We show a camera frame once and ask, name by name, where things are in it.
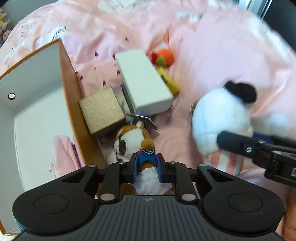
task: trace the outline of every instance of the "pink and white striped clothing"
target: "pink and white striped clothing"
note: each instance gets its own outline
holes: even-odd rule
[[[205,164],[234,176],[238,176],[242,171],[244,159],[241,155],[222,149],[203,158]]]

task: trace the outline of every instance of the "bed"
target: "bed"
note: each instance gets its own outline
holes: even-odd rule
[[[148,54],[164,33],[176,59],[169,75],[181,87],[172,108],[154,118],[159,131],[150,133],[166,161],[189,168],[202,162],[191,134],[190,106],[227,80],[255,85],[252,117],[264,120],[280,113],[288,120],[289,137],[296,139],[295,52],[257,16],[226,0],[59,0],[15,26],[0,49],[0,73],[60,38],[88,96],[103,83],[122,83],[117,52],[141,48]],[[116,161],[112,141],[100,144],[108,164]],[[262,174],[257,170],[242,178],[273,190],[286,203],[288,188],[261,182]]]

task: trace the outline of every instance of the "yellow tube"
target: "yellow tube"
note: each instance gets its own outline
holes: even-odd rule
[[[173,95],[176,95],[180,92],[179,86],[168,76],[168,73],[162,66],[156,68],[157,72],[165,81],[166,85],[168,86],[169,90],[172,92]]]

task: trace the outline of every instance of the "ribbed black surface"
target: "ribbed black surface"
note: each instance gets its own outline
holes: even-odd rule
[[[80,229],[56,237],[22,233],[17,241],[280,241],[277,234],[235,237],[206,222],[198,208],[180,204],[173,196],[124,196],[103,205]]]

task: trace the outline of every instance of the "brown and white plush toy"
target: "brown and white plush toy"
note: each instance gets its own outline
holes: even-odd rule
[[[143,122],[132,122],[119,130],[115,138],[114,152],[117,161],[129,162],[134,153],[143,153],[142,159],[147,157],[140,165],[136,182],[121,186],[123,194],[162,195],[171,189],[170,183],[158,181],[156,166],[149,160],[149,155],[155,155],[155,145]]]

